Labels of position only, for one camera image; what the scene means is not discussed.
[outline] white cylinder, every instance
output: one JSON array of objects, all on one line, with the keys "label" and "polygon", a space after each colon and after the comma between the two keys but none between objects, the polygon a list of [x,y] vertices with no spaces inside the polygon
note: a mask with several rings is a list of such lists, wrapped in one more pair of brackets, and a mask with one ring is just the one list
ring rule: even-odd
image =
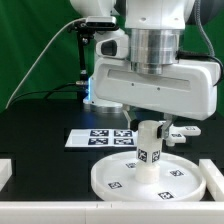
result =
[{"label": "white cylinder", "polygon": [[137,162],[135,179],[142,184],[154,184],[159,181],[160,166]]},{"label": "white cylinder", "polygon": [[157,138],[158,128],[156,121],[143,121],[138,127],[137,159],[135,179],[144,184],[153,184],[159,181],[160,167],[157,164],[162,149],[162,139]]}]

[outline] cable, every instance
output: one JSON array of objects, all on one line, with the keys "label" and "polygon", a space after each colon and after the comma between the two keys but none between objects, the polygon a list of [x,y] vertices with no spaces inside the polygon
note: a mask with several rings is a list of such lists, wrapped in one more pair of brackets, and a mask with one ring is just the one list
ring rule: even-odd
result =
[{"label": "cable", "polygon": [[32,95],[32,94],[43,94],[43,93],[77,93],[77,92],[86,92],[84,90],[44,90],[44,91],[35,91],[35,92],[28,92],[23,93],[17,97],[15,97],[13,100],[11,100],[10,104],[8,105],[8,108],[15,103],[19,98]]},{"label": "cable", "polygon": [[69,27],[70,25],[78,22],[78,21],[82,21],[85,20],[85,18],[81,18],[81,19],[76,19],[73,20],[71,22],[69,22],[68,24],[66,24],[64,27],[62,27],[54,36],[53,38],[50,40],[50,42],[47,44],[47,46],[44,48],[44,50],[41,52],[41,54],[39,55],[39,57],[36,59],[36,61],[33,63],[33,65],[31,66],[31,68],[29,69],[29,71],[26,73],[26,75],[24,76],[24,78],[22,79],[22,81],[19,83],[19,85],[17,86],[17,88],[14,90],[14,92],[12,93],[12,95],[10,96],[7,105],[6,105],[6,109],[8,109],[11,101],[14,99],[15,95],[18,93],[18,91],[20,90],[21,86],[24,84],[24,82],[27,80],[27,78],[29,77],[30,73],[33,71],[34,67],[37,65],[37,63],[40,61],[40,59],[42,58],[42,56],[45,54],[45,52],[48,50],[48,48],[50,47],[50,45],[54,42],[54,40],[59,36],[59,34],[62,33],[62,31],[64,31],[67,27]]},{"label": "cable", "polygon": [[209,54],[211,56],[215,57],[215,51],[212,46],[212,43],[211,43],[209,37],[207,36],[207,34],[205,33],[203,26],[201,24],[201,0],[195,1],[194,16],[195,16],[195,22],[198,27],[199,33],[201,34],[205,44],[208,47]]},{"label": "cable", "polygon": [[60,85],[60,86],[54,88],[52,91],[49,91],[49,93],[44,97],[44,99],[48,99],[54,93],[54,91],[60,90],[60,89],[66,88],[66,87],[70,87],[70,86],[77,86],[77,85],[76,85],[76,83],[67,83],[67,84]]}]

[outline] small white object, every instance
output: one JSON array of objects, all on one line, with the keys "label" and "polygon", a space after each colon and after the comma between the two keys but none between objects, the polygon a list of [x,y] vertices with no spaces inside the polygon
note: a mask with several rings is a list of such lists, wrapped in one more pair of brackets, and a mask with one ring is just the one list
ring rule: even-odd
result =
[{"label": "small white object", "polygon": [[118,153],[97,162],[91,171],[94,192],[105,201],[199,201],[206,182],[194,163],[162,153],[159,182],[135,179],[136,152]]},{"label": "small white object", "polygon": [[215,201],[224,201],[224,177],[210,159],[201,159],[199,167],[207,182],[207,188]]},{"label": "small white object", "polygon": [[175,127],[171,125],[169,128],[169,137],[166,139],[166,145],[169,147],[175,146],[176,143],[185,143],[185,136],[199,136],[201,130],[196,126]]}]

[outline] black cable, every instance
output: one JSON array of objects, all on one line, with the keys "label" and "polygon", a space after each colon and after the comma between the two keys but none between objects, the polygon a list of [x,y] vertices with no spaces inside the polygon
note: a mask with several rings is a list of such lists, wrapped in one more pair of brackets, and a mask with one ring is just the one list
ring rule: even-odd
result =
[{"label": "black cable", "polygon": [[19,98],[32,95],[32,94],[43,94],[43,93],[76,93],[76,92],[86,92],[84,90],[46,90],[46,91],[35,91],[35,92],[28,92],[23,93],[17,97],[15,97],[9,104],[9,107],[12,106],[13,103],[15,103]]},{"label": "black cable", "polygon": [[178,51],[177,52],[177,59],[196,59],[196,60],[212,60],[219,64],[220,66],[220,78],[216,82],[214,86],[217,86],[223,79],[224,79],[224,69],[222,62],[211,55],[205,53],[196,53],[196,52],[188,52],[188,51]]},{"label": "black cable", "polygon": [[44,99],[49,98],[54,93],[54,91],[60,90],[60,89],[66,88],[66,87],[70,87],[70,86],[77,86],[77,85],[76,85],[76,83],[67,83],[67,84],[60,85],[60,86],[54,88],[52,91],[49,91],[49,93],[44,97]]}]

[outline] black surface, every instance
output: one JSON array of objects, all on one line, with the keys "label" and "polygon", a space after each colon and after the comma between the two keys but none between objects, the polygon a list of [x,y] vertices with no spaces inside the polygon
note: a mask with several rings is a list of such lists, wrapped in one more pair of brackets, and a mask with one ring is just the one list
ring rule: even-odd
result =
[{"label": "black surface", "polygon": [[[137,114],[143,120],[162,119],[159,113],[141,111]],[[202,134],[188,138],[187,144],[174,148],[164,146],[163,151],[195,163],[200,158],[210,158],[223,171],[224,119],[217,114],[204,122],[179,118],[176,124],[196,124]],[[0,157],[13,161],[13,176],[0,192],[0,200],[99,200],[90,186],[90,170],[96,161],[114,153],[114,149],[67,152],[65,139],[73,128],[123,129],[126,125],[123,114],[85,112],[73,100],[15,103],[0,114]]]}]

